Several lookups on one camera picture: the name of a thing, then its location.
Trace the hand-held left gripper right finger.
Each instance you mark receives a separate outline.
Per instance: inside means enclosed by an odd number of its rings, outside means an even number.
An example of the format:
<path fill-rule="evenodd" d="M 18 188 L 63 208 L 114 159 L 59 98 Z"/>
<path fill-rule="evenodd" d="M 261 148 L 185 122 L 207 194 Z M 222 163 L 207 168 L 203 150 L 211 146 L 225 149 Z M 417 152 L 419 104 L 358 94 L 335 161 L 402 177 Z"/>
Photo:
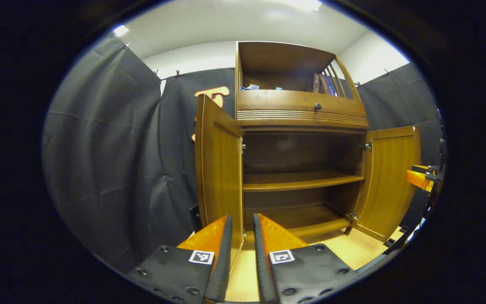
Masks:
<path fill-rule="evenodd" d="M 359 276 L 325 244 L 307 244 L 259 213 L 254 243 L 262 304 L 314 304 Z"/>

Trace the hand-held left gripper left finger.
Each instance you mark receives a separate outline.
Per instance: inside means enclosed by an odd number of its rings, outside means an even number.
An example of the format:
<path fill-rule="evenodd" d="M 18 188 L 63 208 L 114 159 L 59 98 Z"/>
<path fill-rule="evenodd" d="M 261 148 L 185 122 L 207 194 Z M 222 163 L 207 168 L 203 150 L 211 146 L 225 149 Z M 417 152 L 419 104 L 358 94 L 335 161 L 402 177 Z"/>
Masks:
<path fill-rule="evenodd" d="M 178 246 L 161 245 L 128 277 L 174 304 L 223 303 L 231 268 L 232 227 L 232 216 L 226 215 Z"/>

